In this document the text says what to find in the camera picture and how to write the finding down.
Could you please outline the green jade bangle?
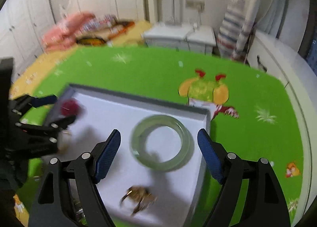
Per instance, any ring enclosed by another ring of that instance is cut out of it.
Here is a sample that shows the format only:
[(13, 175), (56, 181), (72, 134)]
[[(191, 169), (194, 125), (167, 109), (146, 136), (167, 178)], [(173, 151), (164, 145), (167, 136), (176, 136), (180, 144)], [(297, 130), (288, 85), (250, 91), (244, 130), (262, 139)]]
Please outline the green jade bangle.
[(181, 121), (168, 115), (153, 115), (134, 127), (130, 151), (143, 166), (170, 172), (190, 161), (194, 145), (191, 133)]

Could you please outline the white nightstand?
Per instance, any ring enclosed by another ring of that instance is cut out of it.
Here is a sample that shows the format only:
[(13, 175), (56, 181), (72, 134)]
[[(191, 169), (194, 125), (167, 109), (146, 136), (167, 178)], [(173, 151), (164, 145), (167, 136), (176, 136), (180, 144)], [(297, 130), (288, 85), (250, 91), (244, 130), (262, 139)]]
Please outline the white nightstand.
[(145, 31), (142, 38), (147, 46), (167, 47), (205, 55), (211, 54), (217, 45), (212, 27), (186, 23), (157, 23)]

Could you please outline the patterned curtain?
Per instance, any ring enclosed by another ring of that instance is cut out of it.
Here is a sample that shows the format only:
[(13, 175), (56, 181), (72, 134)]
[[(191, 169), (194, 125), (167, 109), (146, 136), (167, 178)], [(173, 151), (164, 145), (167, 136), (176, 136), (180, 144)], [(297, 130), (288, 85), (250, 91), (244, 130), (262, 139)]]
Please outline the patterned curtain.
[(242, 61), (254, 26), (266, 15), (273, 0), (229, 0), (216, 38), (221, 58)]

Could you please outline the white wardrobe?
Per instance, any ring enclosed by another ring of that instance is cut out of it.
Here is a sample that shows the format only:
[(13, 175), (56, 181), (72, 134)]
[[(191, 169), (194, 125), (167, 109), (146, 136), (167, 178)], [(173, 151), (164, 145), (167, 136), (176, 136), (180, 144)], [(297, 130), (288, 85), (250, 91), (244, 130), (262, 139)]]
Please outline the white wardrobe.
[(1, 58), (14, 58), (13, 81), (44, 53), (42, 37), (53, 25), (49, 0), (6, 0), (1, 9)]

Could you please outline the folded pink blanket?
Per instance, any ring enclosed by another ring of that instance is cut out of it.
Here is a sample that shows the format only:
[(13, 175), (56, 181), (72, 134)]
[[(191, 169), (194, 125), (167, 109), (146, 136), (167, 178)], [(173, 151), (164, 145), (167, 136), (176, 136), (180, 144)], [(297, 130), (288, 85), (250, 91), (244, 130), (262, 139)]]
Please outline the folded pink blanket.
[(42, 46), (46, 53), (68, 50), (76, 43), (75, 34), (96, 16), (89, 12), (76, 12), (50, 28), (42, 36)]

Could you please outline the black orange striped cloth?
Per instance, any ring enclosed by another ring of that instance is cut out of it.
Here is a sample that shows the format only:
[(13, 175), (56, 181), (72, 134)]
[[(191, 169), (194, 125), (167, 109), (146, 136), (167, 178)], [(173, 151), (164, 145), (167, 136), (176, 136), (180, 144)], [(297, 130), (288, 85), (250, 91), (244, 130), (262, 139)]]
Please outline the black orange striped cloth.
[(77, 44), (85, 46), (105, 45), (116, 37), (126, 34), (128, 29), (134, 25), (134, 21), (119, 21), (109, 28), (99, 30), (80, 30), (75, 35), (75, 41)]

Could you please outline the red rose brooch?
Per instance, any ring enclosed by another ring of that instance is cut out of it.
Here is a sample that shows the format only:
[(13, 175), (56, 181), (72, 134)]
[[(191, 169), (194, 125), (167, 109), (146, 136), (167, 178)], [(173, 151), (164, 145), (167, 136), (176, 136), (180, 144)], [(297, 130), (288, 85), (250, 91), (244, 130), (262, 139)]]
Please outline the red rose brooch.
[(60, 113), (63, 116), (78, 116), (81, 113), (81, 106), (76, 99), (69, 99), (62, 103)]

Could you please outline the wall power socket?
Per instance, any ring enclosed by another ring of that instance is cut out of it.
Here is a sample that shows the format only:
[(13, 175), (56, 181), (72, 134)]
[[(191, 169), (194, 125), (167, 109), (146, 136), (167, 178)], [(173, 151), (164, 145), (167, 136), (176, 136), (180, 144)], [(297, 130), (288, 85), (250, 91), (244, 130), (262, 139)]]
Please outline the wall power socket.
[(185, 7), (195, 9), (199, 12), (203, 12), (205, 8), (205, 2), (200, 0), (186, 0)]

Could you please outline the grey jewelry tray box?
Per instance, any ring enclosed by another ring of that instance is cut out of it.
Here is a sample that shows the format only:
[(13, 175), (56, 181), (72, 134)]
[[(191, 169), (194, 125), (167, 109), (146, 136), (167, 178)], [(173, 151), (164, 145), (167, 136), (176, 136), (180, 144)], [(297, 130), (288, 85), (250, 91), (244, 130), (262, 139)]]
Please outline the grey jewelry tray box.
[(189, 226), (206, 164), (197, 144), (210, 128), (210, 112), (167, 101), (83, 85), (67, 86), (44, 123), (61, 118), (64, 101), (74, 99), (79, 117), (70, 126), (61, 161), (72, 160), (107, 139), (121, 143), (97, 188), (115, 223), (121, 226)]

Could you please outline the white window sill cabinet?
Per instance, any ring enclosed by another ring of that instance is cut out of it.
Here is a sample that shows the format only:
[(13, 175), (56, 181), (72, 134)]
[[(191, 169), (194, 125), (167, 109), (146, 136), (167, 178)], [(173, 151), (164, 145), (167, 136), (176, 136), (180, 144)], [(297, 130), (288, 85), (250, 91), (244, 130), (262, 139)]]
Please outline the white window sill cabinet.
[(260, 30), (251, 39), (247, 61), (282, 82), (297, 118), (304, 151), (303, 187), (294, 217), (298, 223), (316, 197), (316, 75), (296, 51)]

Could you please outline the patterned pillow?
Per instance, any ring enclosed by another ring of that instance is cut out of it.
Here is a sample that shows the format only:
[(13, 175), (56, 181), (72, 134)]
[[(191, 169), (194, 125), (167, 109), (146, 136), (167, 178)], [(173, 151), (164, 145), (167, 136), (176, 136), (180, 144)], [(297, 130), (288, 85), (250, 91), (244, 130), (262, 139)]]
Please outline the patterned pillow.
[(115, 15), (105, 15), (102, 18), (93, 18), (87, 21), (82, 27), (81, 32), (100, 31), (103, 29), (109, 29), (117, 24), (117, 18)]

